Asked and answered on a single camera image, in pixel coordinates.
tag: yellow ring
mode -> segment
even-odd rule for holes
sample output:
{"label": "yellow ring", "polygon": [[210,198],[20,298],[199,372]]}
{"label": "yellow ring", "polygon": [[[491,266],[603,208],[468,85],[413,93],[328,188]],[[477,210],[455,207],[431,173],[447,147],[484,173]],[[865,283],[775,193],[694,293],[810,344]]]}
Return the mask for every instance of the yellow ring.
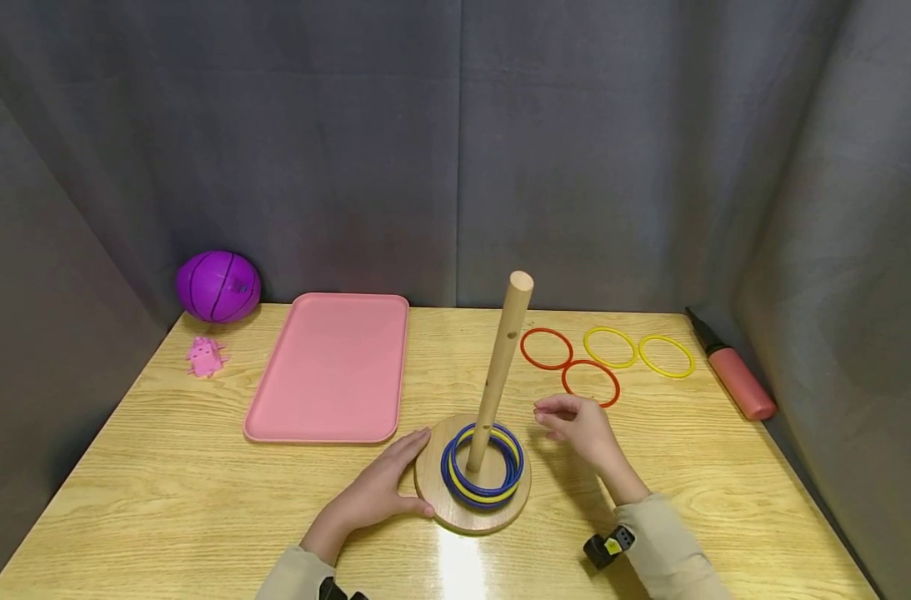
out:
{"label": "yellow ring", "polygon": [[[615,362],[609,362],[607,360],[602,360],[599,357],[599,355],[595,354],[595,352],[592,352],[592,348],[588,345],[589,337],[592,337],[592,334],[596,333],[597,331],[608,331],[608,333],[614,333],[615,335],[620,336],[623,340],[628,342],[629,347],[632,348],[632,358],[630,358],[627,362],[619,362],[618,364],[615,364]],[[612,368],[631,367],[632,365],[634,365],[634,361],[636,361],[636,359],[638,358],[638,350],[636,350],[636,348],[634,347],[634,342],[632,341],[632,338],[630,338],[630,336],[625,335],[624,333],[621,333],[621,331],[619,331],[618,329],[612,329],[611,327],[593,327],[592,329],[589,329],[588,331],[586,331],[585,337],[582,338],[582,345],[585,346],[585,352],[587,352],[589,356],[592,356],[592,359],[596,363],[601,363],[601,364],[605,365],[606,367],[612,367]]]}
{"label": "yellow ring", "polygon": [[[645,356],[645,350],[643,350],[643,348],[645,347],[645,342],[648,342],[649,340],[662,340],[663,342],[669,342],[669,343],[671,343],[672,346],[675,346],[676,348],[682,350],[684,355],[687,356],[687,358],[688,358],[688,371],[668,372],[668,371],[664,371],[662,368],[658,368],[655,365],[653,365],[652,361],[650,361],[648,359],[648,357]],[[641,359],[643,359],[645,361],[645,364],[648,365],[648,367],[651,368],[652,371],[658,373],[659,375],[665,375],[666,378],[682,379],[682,378],[687,378],[688,375],[695,373],[695,359],[693,358],[693,354],[688,351],[688,348],[686,348],[685,346],[682,346],[681,343],[676,342],[672,338],[665,337],[664,335],[646,335],[645,337],[643,337],[643,339],[639,340],[638,341],[638,355],[641,356]]]}
{"label": "yellow ring", "polygon": [[[462,437],[459,438],[459,441],[455,442],[455,446],[457,447],[458,444],[465,442],[466,438],[468,438],[468,436],[472,435],[474,432],[475,432],[474,427],[472,429],[469,429],[468,431],[466,431],[464,434],[462,434]],[[502,442],[505,442],[507,444],[507,446],[512,449],[512,455],[514,455],[514,458],[516,458],[516,461],[519,460],[518,448],[516,446],[514,446],[514,443],[512,442],[512,440],[510,440],[510,438],[508,436],[506,436],[501,431],[494,429],[494,428],[491,431],[491,435],[494,435],[495,437],[499,438],[499,440],[501,440]],[[451,462],[451,461],[448,462],[448,474],[451,476],[451,480],[453,480],[453,484],[455,484],[455,487],[458,488],[458,490],[462,494],[465,494],[466,498],[468,498],[469,500],[474,500],[475,502],[478,502],[480,504],[495,504],[497,502],[501,502],[502,500],[505,500],[506,498],[512,497],[512,494],[515,493],[516,490],[518,490],[518,485],[521,482],[521,480],[519,479],[516,482],[516,484],[514,484],[512,487],[508,488],[508,490],[506,490],[505,492],[502,492],[499,495],[497,495],[497,497],[485,498],[485,497],[480,497],[480,495],[478,495],[477,493],[470,492],[467,487],[462,485],[462,482],[460,482],[458,480],[457,476],[455,475],[455,467],[453,466],[453,462]]]}

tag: beige sleeve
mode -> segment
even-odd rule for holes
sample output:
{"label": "beige sleeve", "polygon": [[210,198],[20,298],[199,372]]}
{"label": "beige sleeve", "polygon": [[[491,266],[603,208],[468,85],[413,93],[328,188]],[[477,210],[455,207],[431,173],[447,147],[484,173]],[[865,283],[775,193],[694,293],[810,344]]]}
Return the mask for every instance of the beige sleeve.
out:
{"label": "beige sleeve", "polygon": [[335,569],[298,546],[285,550],[255,594],[255,600],[318,600],[318,587]]}
{"label": "beige sleeve", "polygon": [[719,600],[732,596],[668,498],[653,494],[615,509],[636,541],[625,554],[653,600]]}

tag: small pink figurine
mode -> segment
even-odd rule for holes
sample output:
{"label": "small pink figurine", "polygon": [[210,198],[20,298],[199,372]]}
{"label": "small pink figurine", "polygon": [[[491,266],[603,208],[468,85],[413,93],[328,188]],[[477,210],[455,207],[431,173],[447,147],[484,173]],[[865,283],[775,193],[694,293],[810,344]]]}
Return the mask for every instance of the small pink figurine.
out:
{"label": "small pink figurine", "polygon": [[195,373],[196,378],[211,378],[216,371],[221,370],[223,363],[228,362],[228,356],[222,358],[219,350],[225,348],[211,338],[198,336],[192,342],[192,348],[185,355],[185,360],[192,362],[189,374]]}

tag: hand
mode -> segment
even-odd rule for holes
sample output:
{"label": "hand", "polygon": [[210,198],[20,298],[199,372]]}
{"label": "hand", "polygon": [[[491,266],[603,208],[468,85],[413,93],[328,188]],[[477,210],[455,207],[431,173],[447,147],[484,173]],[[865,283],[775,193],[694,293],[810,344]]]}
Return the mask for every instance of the hand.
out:
{"label": "hand", "polygon": [[425,448],[431,435],[426,427],[412,431],[385,448],[352,484],[318,513],[302,539],[302,548],[334,566],[348,534],[356,529],[381,523],[401,513],[434,517],[435,509],[428,502],[398,494],[401,474]]}
{"label": "hand", "polygon": [[568,442],[592,465],[615,504],[632,504],[652,495],[625,458],[608,415],[595,400],[568,393],[542,398],[535,403],[535,421],[548,429],[551,440]]}
{"label": "hand", "polygon": [[622,454],[608,415],[595,400],[556,393],[535,403],[535,421],[556,442],[569,442],[596,472]]}

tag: wrist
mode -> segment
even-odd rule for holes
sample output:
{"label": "wrist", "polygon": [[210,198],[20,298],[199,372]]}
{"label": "wrist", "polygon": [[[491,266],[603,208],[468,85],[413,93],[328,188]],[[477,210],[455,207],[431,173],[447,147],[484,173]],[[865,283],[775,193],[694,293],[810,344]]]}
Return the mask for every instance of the wrist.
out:
{"label": "wrist", "polygon": [[352,524],[339,511],[338,506],[329,503],[315,517],[298,545],[302,546],[302,550],[321,558],[323,563],[335,567],[339,554],[342,553],[342,546],[352,531]]}
{"label": "wrist", "polygon": [[606,462],[598,470],[598,475],[605,484],[608,495],[619,506],[636,504],[652,495],[624,454],[620,453],[614,460]]}

